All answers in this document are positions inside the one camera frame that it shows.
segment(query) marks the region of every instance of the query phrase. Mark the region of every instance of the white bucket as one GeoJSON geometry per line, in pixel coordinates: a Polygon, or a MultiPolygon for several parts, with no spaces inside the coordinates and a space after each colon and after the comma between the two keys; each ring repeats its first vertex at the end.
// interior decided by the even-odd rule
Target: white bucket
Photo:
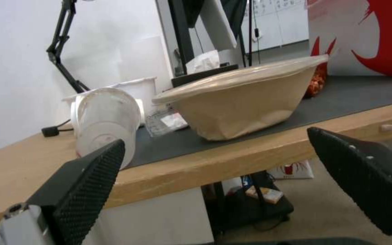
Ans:
{"type": "Polygon", "coordinates": [[[77,96],[71,107],[71,121],[81,157],[121,138],[125,156],[121,169],[135,152],[135,132],[140,126],[140,110],[132,96],[117,88],[99,88],[77,96]]]}
{"type": "MultiPolygon", "coordinates": [[[[156,94],[156,88],[155,88],[156,79],[157,77],[146,77],[146,78],[135,79],[131,81],[113,84],[105,88],[118,88],[120,90],[125,91],[126,93],[131,95],[134,99],[136,99],[137,104],[140,108],[141,124],[143,125],[145,124],[145,115],[149,116],[152,113],[154,113],[154,111],[156,110],[156,106],[152,104],[152,98],[156,94]]],[[[76,94],[73,96],[69,96],[67,98],[64,98],[62,101],[68,102],[69,104],[75,103],[75,107],[78,108],[79,101],[77,102],[77,100],[80,100],[84,96],[87,96],[88,94],[95,92],[98,89],[99,88],[89,90],[84,93],[76,94]]]]}

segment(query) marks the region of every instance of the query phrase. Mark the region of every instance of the tissue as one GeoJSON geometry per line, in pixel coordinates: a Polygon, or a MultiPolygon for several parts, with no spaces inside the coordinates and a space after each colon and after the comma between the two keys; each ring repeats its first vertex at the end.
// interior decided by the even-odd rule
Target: tissue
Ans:
{"type": "Polygon", "coordinates": [[[219,53],[217,50],[200,54],[187,64],[187,74],[193,74],[201,71],[208,71],[220,67],[219,53]]]}

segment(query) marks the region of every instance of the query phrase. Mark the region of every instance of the textured rubber pad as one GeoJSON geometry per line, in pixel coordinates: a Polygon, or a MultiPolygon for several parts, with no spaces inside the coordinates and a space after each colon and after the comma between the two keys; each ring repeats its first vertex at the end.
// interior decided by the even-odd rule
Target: textured rubber pad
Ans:
{"type": "Polygon", "coordinates": [[[385,234],[392,235],[392,151],[375,142],[309,128],[331,177],[385,234]]]}
{"type": "Polygon", "coordinates": [[[109,197],[124,153],[118,140],[67,162],[28,199],[42,208],[56,244],[84,240],[109,197]]]}

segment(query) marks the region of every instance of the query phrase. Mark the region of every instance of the wooden table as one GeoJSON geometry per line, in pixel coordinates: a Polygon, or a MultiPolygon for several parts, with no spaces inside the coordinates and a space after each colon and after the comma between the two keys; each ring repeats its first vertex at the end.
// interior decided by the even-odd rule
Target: wooden table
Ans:
{"type": "MultiPolygon", "coordinates": [[[[392,138],[392,105],[121,171],[105,207],[314,157],[306,134],[310,126],[384,141],[392,138]]],[[[25,201],[63,163],[75,157],[71,132],[54,138],[37,134],[0,149],[0,219],[8,206],[25,201]]]]}

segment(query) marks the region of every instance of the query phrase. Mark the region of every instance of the plastic lid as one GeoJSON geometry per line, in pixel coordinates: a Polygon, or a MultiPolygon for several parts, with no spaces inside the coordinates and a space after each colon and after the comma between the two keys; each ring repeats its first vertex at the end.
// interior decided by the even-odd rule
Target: plastic lid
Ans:
{"type": "Polygon", "coordinates": [[[152,102],[154,104],[166,104],[200,93],[292,76],[324,62],[328,62],[327,54],[229,71],[160,93],[152,99],[152,102]]]}

